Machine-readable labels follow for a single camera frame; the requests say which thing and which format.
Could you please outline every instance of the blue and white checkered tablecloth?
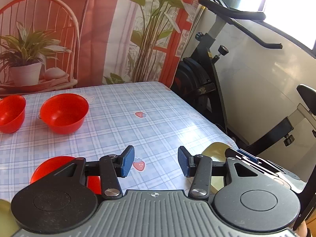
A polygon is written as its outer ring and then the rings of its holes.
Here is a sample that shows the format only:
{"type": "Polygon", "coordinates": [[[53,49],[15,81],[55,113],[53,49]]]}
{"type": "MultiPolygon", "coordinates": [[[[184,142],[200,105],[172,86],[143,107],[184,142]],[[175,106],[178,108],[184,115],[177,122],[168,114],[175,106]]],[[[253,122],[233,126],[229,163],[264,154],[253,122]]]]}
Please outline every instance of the blue and white checkered tablecloth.
{"type": "Polygon", "coordinates": [[[29,184],[37,166],[60,155],[100,157],[135,147],[135,163],[129,175],[119,179],[122,189],[184,189],[186,179],[177,160],[178,147],[192,155],[213,142],[232,148],[236,144],[175,93],[158,82],[98,86],[26,95],[26,116],[13,134],[0,133],[0,199],[11,201],[29,184]],[[39,119],[48,98],[72,92],[89,102],[82,127],[71,135],[59,135],[39,119]]]}

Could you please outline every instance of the tablecloth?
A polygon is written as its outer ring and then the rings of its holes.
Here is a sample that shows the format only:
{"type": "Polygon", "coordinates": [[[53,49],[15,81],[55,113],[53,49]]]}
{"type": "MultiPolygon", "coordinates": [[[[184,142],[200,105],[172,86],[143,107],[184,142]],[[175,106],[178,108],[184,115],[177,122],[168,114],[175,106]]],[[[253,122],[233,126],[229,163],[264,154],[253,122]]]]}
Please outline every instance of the tablecloth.
{"type": "Polygon", "coordinates": [[[179,96],[159,82],[85,87],[25,95],[26,116],[13,134],[0,133],[0,198],[11,201],[29,184],[37,166],[60,155],[100,157],[135,147],[129,175],[119,179],[122,190],[188,191],[191,180],[183,176],[178,147],[192,155],[213,142],[236,144],[179,96]],[[82,127],[71,135],[53,133],[39,118],[41,105],[60,93],[82,95],[89,112],[82,127]]]}

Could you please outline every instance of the exercise bike handlebar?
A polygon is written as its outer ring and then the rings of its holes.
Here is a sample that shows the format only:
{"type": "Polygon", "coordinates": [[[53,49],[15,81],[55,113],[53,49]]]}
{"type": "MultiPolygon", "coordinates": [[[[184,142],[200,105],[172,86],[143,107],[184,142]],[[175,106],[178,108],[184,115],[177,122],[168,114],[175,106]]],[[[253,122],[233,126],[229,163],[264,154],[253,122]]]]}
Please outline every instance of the exercise bike handlebar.
{"type": "Polygon", "coordinates": [[[283,45],[281,43],[267,43],[261,40],[259,37],[257,37],[254,33],[250,32],[247,28],[245,28],[242,24],[240,24],[238,21],[232,19],[231,22],[232,25],[234,25],[239,30],[243,31],[247,36],[255,40],[259,45],[268,48],[268,49],[282,49],[283,45]]]}
{"type": "Polygon", "coordinates": [[[207,7],[209,10],[218,12],[226,17],[237,20],[265,20],[265,14],[260,11],[237,11],[226,8],[210,0],[198,0],[199,4],[207,7]]]}

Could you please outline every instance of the bowl rim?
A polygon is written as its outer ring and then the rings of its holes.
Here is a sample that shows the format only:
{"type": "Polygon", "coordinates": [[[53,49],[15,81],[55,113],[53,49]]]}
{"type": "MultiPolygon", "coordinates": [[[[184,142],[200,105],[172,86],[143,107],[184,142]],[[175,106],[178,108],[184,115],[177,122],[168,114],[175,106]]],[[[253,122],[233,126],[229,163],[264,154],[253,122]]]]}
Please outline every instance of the bowl rim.
{"type": "Polygon", "coordinates": [[[5,126],[7,126],[7,125],[9,125],[9,124],[11,124],[14,120],[16,120],[18,117],[20,117],[21,114],[23,114],[23,112],[25,111],[26,99],[25,99],[22,95],[18,95],[18,94],[9,95],[9,96],[7,96],[7,97],[4,97],[4,98],[1,99],[0,101],[2,102],[3,100],[8,99],[9,97],[12,97],[12,96],[19,97],[19,99],[20,99],[20,97],[22,97],[22,98],[23,98],[23,101],[24,101],[24,105],[23,105],[24,108],[22,109],[22,111],[20,112],[20,114],[19,114],[18,116],[16,116],[14,119],[12,119],[10,122],[8,122],[8,123],[6,123],[6,124],[4,124],[4,125],[1,125],[1,124],[0,124],[0,127],[1,127],[1,128],[2,128],[2,127],[5,127],[5,126]]]}
{"type": "Polygon", "coordinates": [[[77,124],[79,121],[81,121],[82,119],[84,119],[84,118],[86,117],[86,115],[87,115],[88,112],[89,112],[89,103],[88,103],[88,101],[87,101],[83,96],[81,96],[81,95],[78,95],[78,94],[76,94],[76,93],[66,92],[66,93],[60,93],[60,94],[54,95],[54,96],[50,97],[49,99],[47,99],[47,100],[42,104],[42,106],[41,106],[41,108],[40,108],[39,111],[40,111],[40,113],[39,113],[40,119],[41,119],[46,125],[52,126],[52,127],[57,127],[57,128],[59,128],[59,127],[68,127],[68,126],[72,126],[72,125],[74,125],[74,124],[77,124]],[[42,118],[42,116],[41,116],[43,106],[44,106],[50,99],[52,99],[52,98],[54,98],[54,97],[56,97],[56,96],[63,96],[63,95],[69,95],[69,94],[70,94],[70,95],[73,95],[73,96],[79,96],[80,98],[82,98],[82,99],[85,101],[85,103],[87,104],[87,106],[88,106],[87,112],[83,115],[83,117],[81,117],[79,120],[77,120],[76,122],[74,122],[74,123],[72,123],[72,124],[70,124],[70,125],[55,126],[55,125],[48,124],[48,123],[42,118]]]}

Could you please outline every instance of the white wall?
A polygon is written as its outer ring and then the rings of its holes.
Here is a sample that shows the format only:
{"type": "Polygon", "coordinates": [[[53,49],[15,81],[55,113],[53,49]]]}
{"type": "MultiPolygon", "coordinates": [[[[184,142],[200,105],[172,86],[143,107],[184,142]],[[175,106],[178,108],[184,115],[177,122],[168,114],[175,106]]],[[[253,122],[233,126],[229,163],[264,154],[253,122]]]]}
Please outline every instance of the white wall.
{"type": "MultiPolygon", "coordinates": [[[[206,11],[195,32],[207,32],[214,21],[215,15],[206,11]]],[[[216,63],[228,124],[249,143],[253,143],[290,115],[298,103],[306,106],[296,87],[303,83],[316,89],[316,60],[268,28],[252,21],[240,23],[265,42],[283,44],[282,50],[263,48],[227,24],[211,48],[214,55],[221,44],[229,50],[229,54],[216,63]]],[[[194,35],[184,57],[190,56],[198,43],[194,35]]],[[[285,147],[283,140],[280,140],[264,151],[261,157],[273,160],[298,175],[306,175],[306,171],[309,172],[309,168],[316,163],[313,156],[316,146],[307,154],[316,143],[312,126],[305,119],[291,134],[295,141],[290,146],[285,147]],[[312,161],[308,168],[304,168],[304,163],[300,162],[303,156],[304,161],[312,161]]]]}

